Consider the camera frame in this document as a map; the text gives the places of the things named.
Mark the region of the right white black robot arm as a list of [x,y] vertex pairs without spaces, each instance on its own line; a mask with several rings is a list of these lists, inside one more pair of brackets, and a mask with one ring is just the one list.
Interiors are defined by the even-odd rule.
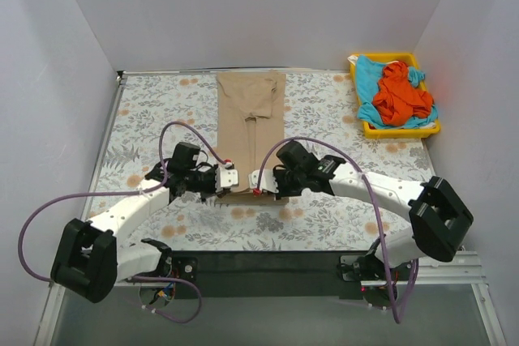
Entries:
[[310,190],[360,200],[375,212],[390,211],[410,223],[399,233],[378,238],[361,260],[376,279],[385,279],[399,266],[423,257],[451,262],[474,222],[468,207],[442,177],[416,182],[364,172],[340,152],[318,158],[297,140],[285,143],[276,156],[281,163],[273,170],[277,197],[296,197]]

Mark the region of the beige t shirt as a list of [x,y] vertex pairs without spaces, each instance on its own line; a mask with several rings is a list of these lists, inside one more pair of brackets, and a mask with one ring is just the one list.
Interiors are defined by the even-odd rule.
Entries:
[[249,175],[279,163],[264,157],[285,138],[286,74],[220,72],[217,74],[217,151],[238,170],[238,187],[220,200],[225,205],[271,205],[271,195],[253,195]]

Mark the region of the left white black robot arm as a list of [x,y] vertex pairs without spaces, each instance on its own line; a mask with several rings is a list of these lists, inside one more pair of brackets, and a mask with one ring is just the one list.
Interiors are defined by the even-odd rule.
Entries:
[[152,214],[186,192],[203,198],[222,191],[221,166],[199,161],[200,149],[181,142],[174,154],[157,163],[141,181],[137,194],[127,196],[90,220],[73,219],[63,229],[50,278],[90,302],[102,301],[118,281],[135,276],[166,280],[173,252],[164,243],[144,238],[122,244]]

